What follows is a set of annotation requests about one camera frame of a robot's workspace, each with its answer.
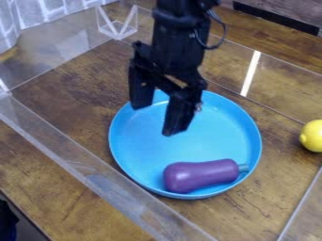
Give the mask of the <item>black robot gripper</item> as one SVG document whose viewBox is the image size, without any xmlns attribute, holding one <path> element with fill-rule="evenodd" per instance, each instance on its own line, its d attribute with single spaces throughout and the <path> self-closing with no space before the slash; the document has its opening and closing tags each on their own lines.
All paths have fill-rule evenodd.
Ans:
<svg viewBox="0 0 322 241">
<path fill-rule="evenodd" d="M 129 102 L 140 109 L 152 104 L 155 88 L 169 94 L 161 127 L 161 134 L 169 137 L 187 130 L 200 108 L 207 83 L 197 68 L 209 20 L 199 8 L 153 8 L 152 17 L 151 43 L 132 43 Z"/>
</svg>

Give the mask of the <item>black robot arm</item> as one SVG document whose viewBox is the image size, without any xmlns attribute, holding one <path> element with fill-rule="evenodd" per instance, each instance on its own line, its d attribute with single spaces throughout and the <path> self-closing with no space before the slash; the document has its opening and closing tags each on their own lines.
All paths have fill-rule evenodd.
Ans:
<svg viewBox="0 0 322 241">
<path fill-rule="evenodd" d="M 169 97 L 161 133 L 172 136 L 188 128 L 201 104 L 207 83 L 199 74 L 209 22 L 219 17 L 211 10 L 220 0 L 156 0 L 152 9 L 152 43 L 132 43 L 128 68 L 129 101 L 135 109 L 152 104 L 160 89 Z"/>
</svg>

